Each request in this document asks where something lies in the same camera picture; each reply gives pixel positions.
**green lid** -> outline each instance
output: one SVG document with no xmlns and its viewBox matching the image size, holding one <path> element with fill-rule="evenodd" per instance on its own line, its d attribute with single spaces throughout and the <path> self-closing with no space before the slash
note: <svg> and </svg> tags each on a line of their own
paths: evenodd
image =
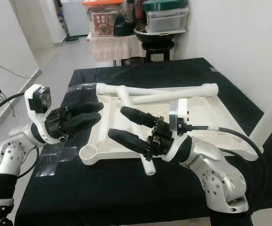
<svg viewBox="0 0 272 226">
<path fill-rule="evenodd" d="M 187 0 L 148 0 L 143 2 L 143 11 L 164 11 L 185 8 Z"/>
</svg>

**plastic storage box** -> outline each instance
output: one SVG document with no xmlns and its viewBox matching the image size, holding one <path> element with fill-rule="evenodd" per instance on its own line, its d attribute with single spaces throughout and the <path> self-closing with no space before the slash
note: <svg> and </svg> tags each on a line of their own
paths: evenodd
<svg viewBox="0 0 272 226">
<path fill-rule="evenodd" d="M 87 12 L 92 36 L 113 36 L 114 22 L 123 0 L 85 0 L 83 6 Z"/>
<path fill-rule="evenodd" d="M 148 0 L 143 3 L 147 15 L 148 34 L 186 32 L 189 8 L 185 0 Z"/>
</svg>

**black stool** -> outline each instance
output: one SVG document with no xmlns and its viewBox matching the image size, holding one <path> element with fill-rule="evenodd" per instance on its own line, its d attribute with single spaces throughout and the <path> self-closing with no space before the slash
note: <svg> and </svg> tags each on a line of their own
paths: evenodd
<svg viewBox="0 0 272 226">
<path fill-rule="evenodd" d="M 150 62 L 152 54 L 163 54 L 164 60 L 170 60 L 170 50 L 174 47 L 173 41 L 165 41 L 160 43 L 143 43 L 142 48 L 146 50 L 145 63 Z"/>
</svg>

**silver robotic arm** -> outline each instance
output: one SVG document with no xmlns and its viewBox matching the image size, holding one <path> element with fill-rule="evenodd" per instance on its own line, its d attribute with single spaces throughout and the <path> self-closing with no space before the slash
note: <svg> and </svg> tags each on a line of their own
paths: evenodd
<svg viewBox="0 0 272 226">
<path fill-rule="evenodd" d="M 197 175 L 210 209 L 221 213 L 248 210 L 243 175 L 226 161 L 222 152 L 214 145 L 192 137 L 190 155 L 180 165 Z"/>
<path fill-rule="evenodd" d="M 0 226 L 13 225 L 6 216 L 13 209 L 16 181 L 29 152 L 46 143 L 67 141 L 75 133 L 93 126 L 101 118 L 97 112 L 103 108 L 102 103 L 85 102 L 51 111 L 49 88 L 41 85 L 31 86 L 24 96 L 33 123 L 13 129 L 9 138 L 0 143 Z"/>
<path fill-rule="evenodd" d="M 191 169 L 199 178 L 205 191 L 209 209 L 220 213 L 242 213 L 248 210 L 245 197 L 246 181 L 241 172 L 229 164 L 216 146 L 196 137 L 187 136 L 191 131 L 187 121 L 187 100 L 171 104 L 170 123 L 149 113 L 122 107 L 121 113 L 139 125 L 153 128 L 147 141 L 117 129 L 110 129 L 111 139 L 144 155 L 147 160 L 162 156 L 165 161 L 175 161 Z"/>
</svg>

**white cylindrical rod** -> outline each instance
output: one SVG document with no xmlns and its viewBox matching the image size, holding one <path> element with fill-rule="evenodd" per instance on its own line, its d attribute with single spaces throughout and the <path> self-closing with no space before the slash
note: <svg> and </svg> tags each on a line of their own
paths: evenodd
<svg viewBox="0 0 272 226">
<path fill-rule="evenodd" d="M 124 106 L 131 107 L 131 100 L 129 96 L 129 92 L 126 86 L 119 86 L 117 88 L 117 94 L 119 98 L 122 100 L 122 103 Z M 137 125 L 134 122 L 130 122 L 132 127 L 133 134 L 137 135 L 140 139 L 144 140 L 144 136 L 142 134 L 142 131 L 140 130 L 139 125 Z M 143 164 L 143 168 L 145 170 L 146 175 L 154 175 L 156 172 L 156 168 L 154 166 L 153 161 L 147 161 L 142 154 L 140 154 L 140 158 Z"/>
<path fill-rule="evenodd" d="M 272 102 L 255 126 L 249 138 L 261 148 L 272 133 Z"/>
<path fill-rule="evenodd" d="M 137 104 L 144 104 L 150 102 L 158 102 L 158 101 L 169 101 L 169 100 L 176 100 L 179 98 L 190 98 L 190 97 L 197 97 L 197 96 L 206 96 L 211 97 L 217 95 L 219 89 L 217 84 L 204 84 L 202 86 L 193 87 L 190 89 L 178 90 L 178 91 L 170 91 L 161 94 L 153 94 L 149 96 L 141 96 L 141 97 L 134 97 L 131 98 L 131 102 L 134 105 Z"/>
<path fill-rule="evenodd" d="M 97 83 L 96 85 L 96 93 L 98 95 L 104 94 L 116 94 L 118 86 L 111 86 L 104 83 Z M 165 93 L 165 90 L 158 90 L 158 89 L 142 89 L 142 88 L 135 88 L 135 87 L 126 87 L 129 95 L 133 96 L 142 96 L 142 95 L 152 95 L 158 93 Z"/>
</svg>

